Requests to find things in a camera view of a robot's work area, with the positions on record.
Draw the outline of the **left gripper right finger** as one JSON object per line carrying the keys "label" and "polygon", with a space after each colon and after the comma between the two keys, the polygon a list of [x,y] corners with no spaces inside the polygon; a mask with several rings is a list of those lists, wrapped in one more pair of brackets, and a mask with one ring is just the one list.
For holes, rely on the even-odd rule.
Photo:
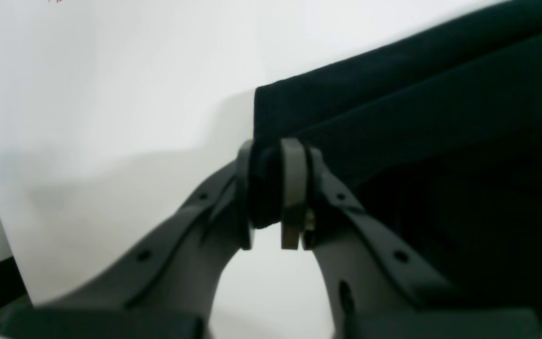
{"label": "left gripper right finger", "polygon": [[336,339],[542,339],[527,307],[491,307],[461,292],[368,215],[316,148],[280,141],[281,246],[311,250]]}

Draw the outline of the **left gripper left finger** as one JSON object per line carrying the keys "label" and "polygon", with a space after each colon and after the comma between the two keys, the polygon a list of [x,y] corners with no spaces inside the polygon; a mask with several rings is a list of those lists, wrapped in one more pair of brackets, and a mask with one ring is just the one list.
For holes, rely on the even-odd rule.
{"label": "left gripper left finger", "polygon": [[252,248],[252,147],[245,142],[234,161],[94,279],[10,313],[0,339],[204,339],[224,268]]}

